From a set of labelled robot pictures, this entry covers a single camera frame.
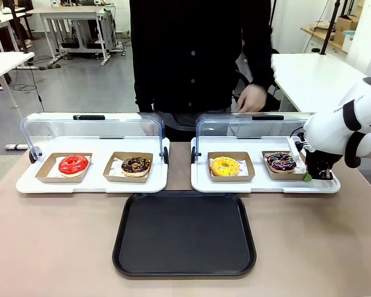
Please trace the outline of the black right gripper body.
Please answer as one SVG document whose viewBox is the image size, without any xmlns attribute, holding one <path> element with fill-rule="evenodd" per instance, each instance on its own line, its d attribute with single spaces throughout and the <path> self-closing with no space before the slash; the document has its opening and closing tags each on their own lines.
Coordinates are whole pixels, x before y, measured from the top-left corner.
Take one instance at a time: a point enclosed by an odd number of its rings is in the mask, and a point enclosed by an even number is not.
<svg viewBox="0 0 371 297">
<path fill-rule="evenodd" d="M 310 152 L 308 149 L 305 149 L 305 153 L 305 164 L 308 174 L 310 175 L 315 175 L 322 170 L 331 170 L 333 165 L 343 157 L 342 155 L 326 153 L 319 150 Z"/>
</svg>

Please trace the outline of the person's left hand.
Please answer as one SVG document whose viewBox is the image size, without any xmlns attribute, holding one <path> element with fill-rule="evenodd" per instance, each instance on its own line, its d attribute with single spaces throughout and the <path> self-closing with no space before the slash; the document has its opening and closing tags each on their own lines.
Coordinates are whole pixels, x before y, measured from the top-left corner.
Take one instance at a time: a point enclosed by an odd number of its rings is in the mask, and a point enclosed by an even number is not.
<svg viewBox="0 0 371 297">
<path fill-rule="evenodd" d="M 241 93 L 237 101 L 238 113 L 259 112 L 267 101 L 267 91 L 261 86 L 250 84 Z"/>
</svg>

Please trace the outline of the person's right hand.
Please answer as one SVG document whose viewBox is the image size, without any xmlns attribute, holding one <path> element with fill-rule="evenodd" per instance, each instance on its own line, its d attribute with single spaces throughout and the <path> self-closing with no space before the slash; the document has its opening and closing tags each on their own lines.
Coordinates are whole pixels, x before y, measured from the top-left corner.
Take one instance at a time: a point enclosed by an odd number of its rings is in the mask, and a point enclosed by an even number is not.
<svg viewBox="0 0 371 297">
<path fill-rule="evenodd" d="M 142 123 L 140 127 L 146 136 L 157 136 L 159 134 L 159 129 L 155 123 Z"/>
</svg>

